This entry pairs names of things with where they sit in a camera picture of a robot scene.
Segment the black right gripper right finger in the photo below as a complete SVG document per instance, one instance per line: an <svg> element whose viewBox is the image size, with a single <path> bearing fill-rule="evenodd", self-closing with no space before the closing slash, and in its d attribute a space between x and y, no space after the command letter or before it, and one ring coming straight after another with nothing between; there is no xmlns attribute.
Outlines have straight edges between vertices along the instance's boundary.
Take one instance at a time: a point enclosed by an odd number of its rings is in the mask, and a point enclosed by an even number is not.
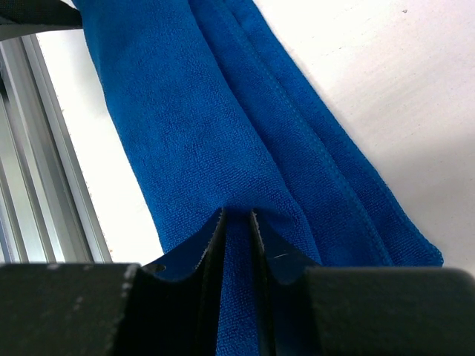
<svg viewBox="0 0 475 356"><path fill-rule="evenodd" d="M323 267L250 217L262 355L472 355L474 277L455 268Z"/></svg>

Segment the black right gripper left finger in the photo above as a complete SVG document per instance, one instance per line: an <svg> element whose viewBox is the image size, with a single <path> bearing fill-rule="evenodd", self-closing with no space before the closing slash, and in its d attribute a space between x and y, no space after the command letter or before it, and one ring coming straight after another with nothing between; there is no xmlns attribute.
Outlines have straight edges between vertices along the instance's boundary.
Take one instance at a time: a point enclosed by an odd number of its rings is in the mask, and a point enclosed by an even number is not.
<svg viewBox="0 0 475 356"><path fill-rule="evenodd" d="M214 355L226 215L145 266L1 266L3 355Z"/></svg>

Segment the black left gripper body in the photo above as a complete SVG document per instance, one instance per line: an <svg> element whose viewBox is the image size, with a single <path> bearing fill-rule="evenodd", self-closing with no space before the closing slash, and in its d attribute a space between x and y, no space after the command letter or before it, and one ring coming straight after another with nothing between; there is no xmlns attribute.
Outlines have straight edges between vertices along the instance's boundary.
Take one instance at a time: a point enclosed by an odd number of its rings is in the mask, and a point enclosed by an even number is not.
<svg viewBox="0 0 475 356"><path fill-rule="evenodd" d="M58 0L1 0L1 40L82 28L78 10Z"/></svg>

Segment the blue microfiber towel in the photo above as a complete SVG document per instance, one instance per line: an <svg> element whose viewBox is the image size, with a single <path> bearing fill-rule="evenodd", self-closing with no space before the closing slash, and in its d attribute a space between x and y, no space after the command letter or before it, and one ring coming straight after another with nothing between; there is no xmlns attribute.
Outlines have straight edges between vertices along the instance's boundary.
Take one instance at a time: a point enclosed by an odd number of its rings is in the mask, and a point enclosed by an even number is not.
<svg viewBox="0 0 475 356"><path fill-rule="evenodd" d="M249 215L323 266L441 266L251 1L76 1L164 251L228 214L218 355L257 355Z"/></svg>

